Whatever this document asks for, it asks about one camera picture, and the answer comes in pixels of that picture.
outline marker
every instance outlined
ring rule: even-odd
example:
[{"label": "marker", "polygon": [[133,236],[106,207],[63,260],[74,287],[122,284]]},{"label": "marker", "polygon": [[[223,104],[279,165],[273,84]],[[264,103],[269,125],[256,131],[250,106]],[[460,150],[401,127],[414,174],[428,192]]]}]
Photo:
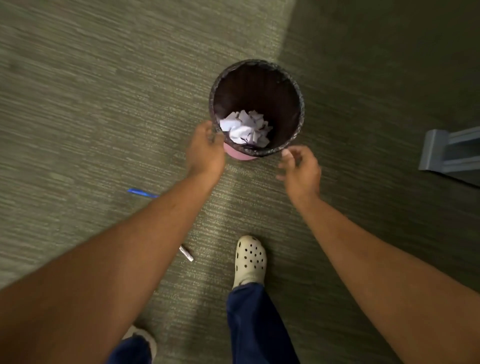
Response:
[{"label": "marker", "polygon": [[[158,197],[157,194],[151,194],[149,192],[139,190],[138,188],[129,188],[127,192],[130,192],[131,194],[138,194],[140,196],[150,197],[150,198],[157,198]],[[193,262],[193,256],[187,251],[187,249],[185,249],[185,247],[183,245],[180,245],[180,251],[182,252],[182,254],[184,256],[187,257],[188,260]]]}]

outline foot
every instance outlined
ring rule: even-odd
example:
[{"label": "foot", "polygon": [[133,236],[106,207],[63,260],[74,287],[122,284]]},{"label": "foot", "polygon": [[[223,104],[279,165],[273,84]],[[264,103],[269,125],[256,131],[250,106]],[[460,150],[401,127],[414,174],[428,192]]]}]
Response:
[{"label": "foot", "polygon": [[128,329],[127,333],[123,336],[122,340],[131,338],[134,335],[139,335],[148,342],[148,346],[150,347],[150,353],[152,355],[152,361],[153,361],[153,359],[156,356],[156,341],[154,337],[150,335],[147,331],[132,325]]},{"label": "foot", "polygon": [[235,252],[235,281],[233,288],[251,282],[264,283],[267,269],[265,249],[257,238],[242,236]]}]

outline navy pants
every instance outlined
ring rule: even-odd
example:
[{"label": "navy pants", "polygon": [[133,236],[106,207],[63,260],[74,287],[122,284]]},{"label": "navy pants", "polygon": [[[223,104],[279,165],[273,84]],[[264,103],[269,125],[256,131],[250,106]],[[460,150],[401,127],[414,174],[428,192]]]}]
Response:
[{"label": "navy pants", "polygon": [[[248,283],[235,288],[227,299],[233,364],[295,364],[299,360],[265,288]],[[108,364],[150,364],[148,343],[133,336],[115,348]]]}]

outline wastebasket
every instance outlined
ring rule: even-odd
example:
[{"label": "wastebasket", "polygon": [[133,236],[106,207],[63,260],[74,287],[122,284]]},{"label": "wastebasket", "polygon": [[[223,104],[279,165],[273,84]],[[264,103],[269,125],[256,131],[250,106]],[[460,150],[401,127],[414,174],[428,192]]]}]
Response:
[{"label": "wastebasket", "polygon": [[266,157],[287,147],[300,132],[305,116],[297,83],[280,66],[263,60],[240,61],[226,68],[212,86],[208,108],[218,132],[222,131],[221,119],[241,110],[255,110],[273,126],[265,148],[236,144],[224,133],[225,151],[240,160]]}]

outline floor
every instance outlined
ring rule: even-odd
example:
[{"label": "floor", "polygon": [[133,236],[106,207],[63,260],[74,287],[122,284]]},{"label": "floor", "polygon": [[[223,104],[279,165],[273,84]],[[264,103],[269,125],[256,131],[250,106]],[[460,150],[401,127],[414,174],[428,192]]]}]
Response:
[{"label": "floor", "polygon": [[[0,286],[184,175],[215,77],[284,66],[306,101],[298,142],[326,201],[480,291],[480,191],[417,171],[424,134],[480,117],[472,0],[0,0]],[[235,241],[269,253],[267,291],[302,363],[398,363],[274,179],[277,157],[229,160],[138,323],[156,363],[231,361]]]}]

